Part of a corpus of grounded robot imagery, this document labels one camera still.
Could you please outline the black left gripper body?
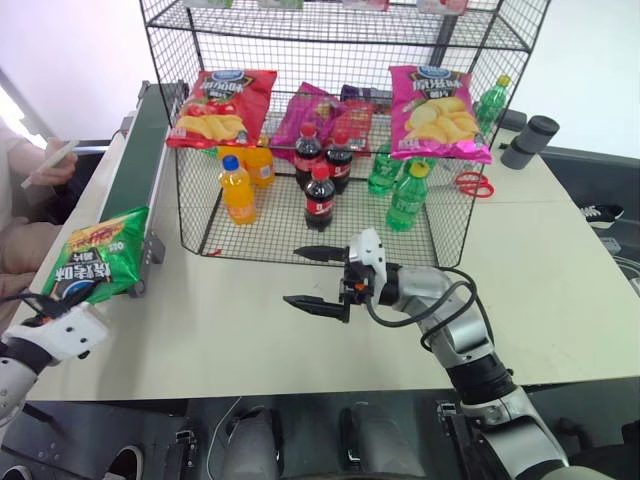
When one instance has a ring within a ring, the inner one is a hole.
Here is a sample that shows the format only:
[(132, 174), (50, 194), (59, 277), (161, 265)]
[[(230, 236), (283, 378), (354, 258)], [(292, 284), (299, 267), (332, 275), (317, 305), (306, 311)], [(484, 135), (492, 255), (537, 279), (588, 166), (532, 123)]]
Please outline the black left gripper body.
[(64, 304), (55, 299), (26, 299), (25, 303), (42, 319), (54, 320), (64, 314)]

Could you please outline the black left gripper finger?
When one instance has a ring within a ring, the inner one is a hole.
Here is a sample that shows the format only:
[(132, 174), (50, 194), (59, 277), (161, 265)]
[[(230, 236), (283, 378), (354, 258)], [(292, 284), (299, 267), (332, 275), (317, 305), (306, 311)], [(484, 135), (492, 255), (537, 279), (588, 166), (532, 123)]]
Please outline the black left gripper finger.
[(84, 302), (93, 293), (92, 288), (79, 289), (57, 301), (57, 313), (64, 314), (74, 306)]

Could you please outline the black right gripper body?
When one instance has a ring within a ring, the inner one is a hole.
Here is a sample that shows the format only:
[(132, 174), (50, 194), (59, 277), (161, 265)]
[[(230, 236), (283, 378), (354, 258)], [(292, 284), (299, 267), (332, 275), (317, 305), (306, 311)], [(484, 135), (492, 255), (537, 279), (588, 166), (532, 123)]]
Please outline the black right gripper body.
[(366, 304), (374, 298), (376, 278), (373, 266), (347, 261), (340, 281), (339, 300), (344, 305)]

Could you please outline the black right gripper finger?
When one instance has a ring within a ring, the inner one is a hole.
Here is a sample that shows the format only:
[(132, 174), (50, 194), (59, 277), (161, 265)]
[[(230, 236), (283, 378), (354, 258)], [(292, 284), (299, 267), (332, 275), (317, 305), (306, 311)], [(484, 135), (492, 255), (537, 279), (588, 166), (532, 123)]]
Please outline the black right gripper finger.
[(336, 319), (342, 323), (349, 322), (349, 308), (342, 303), (331, 303), (321, 297), (309, 295), (289, 295), (283, 300), (294, 308), (310, 315)]
[(347, 248), (323, 245), (299, 247), (293, 253), (299, 257), (318, 262), (344, 262), (348, 258)]

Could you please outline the bystander hand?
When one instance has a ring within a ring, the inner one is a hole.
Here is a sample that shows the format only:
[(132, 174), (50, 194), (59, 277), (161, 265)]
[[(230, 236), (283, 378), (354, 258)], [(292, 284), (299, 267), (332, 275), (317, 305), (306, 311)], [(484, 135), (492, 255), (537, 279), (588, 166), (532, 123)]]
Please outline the bystander hand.
[(77, 155), (71, 151), (62, 157), (55, 165), (48, 164), (51, 157), (54, 157), (58, 148), (52, 147), (45, 150), (44, 163), (34, 170), (30, 177), (31, 186), (60, 186), (66, 184), (74, 175), (76, 170)]

